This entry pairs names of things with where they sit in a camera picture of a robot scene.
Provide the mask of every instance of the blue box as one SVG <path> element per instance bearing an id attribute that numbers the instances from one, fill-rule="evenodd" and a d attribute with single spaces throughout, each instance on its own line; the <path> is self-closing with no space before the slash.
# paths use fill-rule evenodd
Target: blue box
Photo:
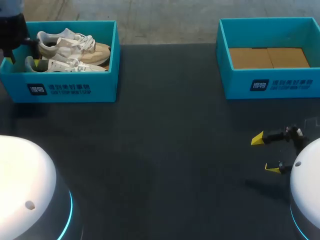
<path id="1" fill-rule="evenodd" d="M 302 48 L 310 68 L 234 69 L 229 48 Z M 320 29 L 312 17 L 220 19 L 216 57 L 227 99 L 320 97 Z"/>
<path id="2" fill-rule="evenodd" d="M 111 46 L 109 71 L 48 72 L 25 71 L 25 59 L 31 56 L 28 46 L 13 51 L 15 64 L 3 60 L 0 79 L 15 103 L 89 103 L 115 102 L 120 63 L 120 44 L 115 21 L 27 22 L 31 39 L 39 31 L 58 34 L 65 28 L 92 35 L 97 43 Z M 44 87 L 41 95 L 32 95 L 29 87 Z"/>

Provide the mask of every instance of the dark table surface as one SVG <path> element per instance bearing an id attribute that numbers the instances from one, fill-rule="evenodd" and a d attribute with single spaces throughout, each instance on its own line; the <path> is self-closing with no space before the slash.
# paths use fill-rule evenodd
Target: dark table surface
<path id="1" fill-rule="evenodd" d="M 290 176 L 264 170 L 293 162 L 292 143 L 250 143 L 307 122 L 317 138 L 320 99 L 228 101 L 214 49 L 122 46 L 116 103 L 13 104 L 0 89 L 0 134 L 52 157 L 85 240 L 294 239 Z"/>

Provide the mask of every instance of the white robot dome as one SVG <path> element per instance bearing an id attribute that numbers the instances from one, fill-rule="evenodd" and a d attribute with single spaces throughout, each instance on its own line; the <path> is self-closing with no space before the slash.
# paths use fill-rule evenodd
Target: white robot dome
<path id="1" fill-rule="evenodd" d="M 0 136 L 0 239 L 15 239 L 47 209 L 56 187 L 56 169 L 35 143 Z"/>
<path id="2" fill-rule="evenodd" d="M 301 213 L 320 228 L 320 138 L 296 158 L 290 176 L 291 195 Z"/>

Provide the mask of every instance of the white sneaker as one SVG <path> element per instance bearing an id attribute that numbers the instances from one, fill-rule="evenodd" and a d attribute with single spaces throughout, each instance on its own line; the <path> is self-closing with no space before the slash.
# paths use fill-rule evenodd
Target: white sneaker
<path id="1" fill-rule="evenodd" d="M 68 59 L 56 54 L 49 60 L 38 60 L 36 66 L 32 56 L 27 56 L 25 61 L 25 71 L 27 73 L 53 73 L 53 72 L 107 72 L 101 66 L 85 64 L 78 59 Z"/>
<path id="2" fill-rule="evenodd" d="M 68 28 L 59 34 L 40 31 L 36 37 L 39 39 L 39 51 L 47 59 L 59 54 L 85 64 L 102 65 L 110 57 L 111 48 L 108 45 L 96 42 L 91 35 L 74 33 Z"/>

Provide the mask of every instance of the shoelace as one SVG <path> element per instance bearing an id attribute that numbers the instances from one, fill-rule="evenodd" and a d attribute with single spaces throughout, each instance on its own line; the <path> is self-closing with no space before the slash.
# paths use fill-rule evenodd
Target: shoelace
<path id="1" fill-rule="evenodd" d="M 77 33 L 79 35 L 79 40 L 77 43 L 72 44 L 71 46 L 81 46 L 80 50 L 88 51 L 93 53 L 95 51 L 96 41 L 91 35 L 84 36 L 81 33 Z"/>
<path id="2" fill-rule="evenodd" d="M 68 70 L 68 71 L 74 71 L 74 72 L 83 72 L 84 71 L 84 67 L 80 66 L 83 64 L 83 62 L 79 61 L 78 59 L 69 58 L 66 61 L 66 63 L 70 65 L 70 67 L 66 68 L 66 70 Z"/>

